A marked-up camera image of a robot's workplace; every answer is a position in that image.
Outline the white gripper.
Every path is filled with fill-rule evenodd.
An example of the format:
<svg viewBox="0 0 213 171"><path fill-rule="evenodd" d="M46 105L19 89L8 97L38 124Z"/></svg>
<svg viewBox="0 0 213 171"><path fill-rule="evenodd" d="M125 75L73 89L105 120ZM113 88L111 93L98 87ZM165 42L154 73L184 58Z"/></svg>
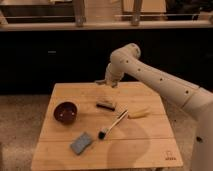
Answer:
<svg viewBox="0 0 213 171"><path fill-rule="evenodd" d="M95 80L98 85L110 85L112 88L117 88L118 83L124 77L124 72L119 70L114 64L109 63L106 67L105 80Z"/></svg>

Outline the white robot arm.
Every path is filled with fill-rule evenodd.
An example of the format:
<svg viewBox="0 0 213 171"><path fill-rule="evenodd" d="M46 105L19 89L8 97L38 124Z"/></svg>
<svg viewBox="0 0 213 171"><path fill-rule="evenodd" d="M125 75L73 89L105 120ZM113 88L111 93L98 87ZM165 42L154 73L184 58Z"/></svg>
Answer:
<svg viewBox="0 0 213 171"><path fill-rule="evenodd" d="M128 74L189 114L197 121L190 171L213 171L213 93L141 62L140 56L135 43L114 50L97 83L116 87Z"/></svg>

